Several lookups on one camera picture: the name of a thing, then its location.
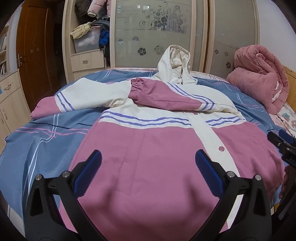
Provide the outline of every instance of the bookshelf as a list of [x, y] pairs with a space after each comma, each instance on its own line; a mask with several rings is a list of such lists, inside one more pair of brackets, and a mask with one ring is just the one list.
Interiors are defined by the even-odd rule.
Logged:
[[0, 33], [0, 77], [5, 77], [10, 72], [8, 61], [10, 21], [11, 18]]

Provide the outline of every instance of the drawer handle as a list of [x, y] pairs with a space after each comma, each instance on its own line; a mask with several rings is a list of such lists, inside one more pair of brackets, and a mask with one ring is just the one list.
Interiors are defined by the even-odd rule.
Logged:
[[9, 84], [8, 86], [6, 86], [3, 90], [9, 90], [11, 87], [11, 84]]
[[4, 111], [4, 109], [2, 109], [2, 111], [3, 111], [4, 115], [5, 115], [5, 119], [7, 120], [7, 115], [6, 115], [5, 111]]

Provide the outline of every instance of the plastic storage box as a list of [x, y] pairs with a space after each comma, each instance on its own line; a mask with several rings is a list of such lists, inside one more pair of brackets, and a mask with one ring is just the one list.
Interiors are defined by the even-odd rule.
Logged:
[[74, 39], [76, 53], [99, 49], [100, 34], [100, 28], [91, 28], [87, 34], [83, 35], [79, 39]]

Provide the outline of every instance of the wooden bed frame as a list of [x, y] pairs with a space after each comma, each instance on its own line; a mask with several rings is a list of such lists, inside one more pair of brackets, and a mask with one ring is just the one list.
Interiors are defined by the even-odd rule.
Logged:
[[286, 70], [286, 74], [290, 85], [287, 103], [293, 109], [293, 111], [296, 111], [296, 72], [289, 69], [286, 66], [284, 66], [284, 68]]

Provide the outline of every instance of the metal screw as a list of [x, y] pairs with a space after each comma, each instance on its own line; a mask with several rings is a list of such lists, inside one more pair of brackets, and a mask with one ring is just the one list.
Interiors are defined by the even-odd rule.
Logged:
[[232, 171], [227, 172], [228, 177], [235, 177], [235, 173]]
[[261, 177], [260, 175], [256, 175], [256, 176], [255, 176], [255, 179], [256, 179], [257, 181], [260, 181], [260, 180], [262, 179], [262, 177]]
[[70, 176], [70, 172], [69, 171], [64, 171], [62, 173], [62, 177], [69, 177]]
[[41, 174], [38, 174], [38, 175], [35, 177], [35, 179], [36, 179], [37, 181], [39, 181], [41, 178], [42, 178], [42, 175], [41, 175]]

